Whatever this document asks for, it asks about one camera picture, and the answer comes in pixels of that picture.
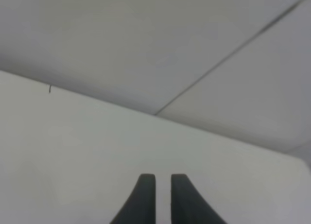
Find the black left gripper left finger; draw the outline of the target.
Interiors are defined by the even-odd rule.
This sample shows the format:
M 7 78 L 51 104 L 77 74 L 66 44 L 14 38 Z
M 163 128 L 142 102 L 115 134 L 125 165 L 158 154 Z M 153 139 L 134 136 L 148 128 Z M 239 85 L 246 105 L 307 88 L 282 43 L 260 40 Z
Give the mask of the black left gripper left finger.
M 154 224 L 156 222 L 156 177 L 141 174 L 112 224 Z

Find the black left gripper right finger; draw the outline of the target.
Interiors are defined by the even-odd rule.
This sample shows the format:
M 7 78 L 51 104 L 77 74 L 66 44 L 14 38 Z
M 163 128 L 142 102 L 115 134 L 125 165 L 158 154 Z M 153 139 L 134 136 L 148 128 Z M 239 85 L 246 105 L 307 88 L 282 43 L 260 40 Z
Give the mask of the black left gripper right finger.
M 185 174 L 171 175 L 172 224 L 224 224 Z

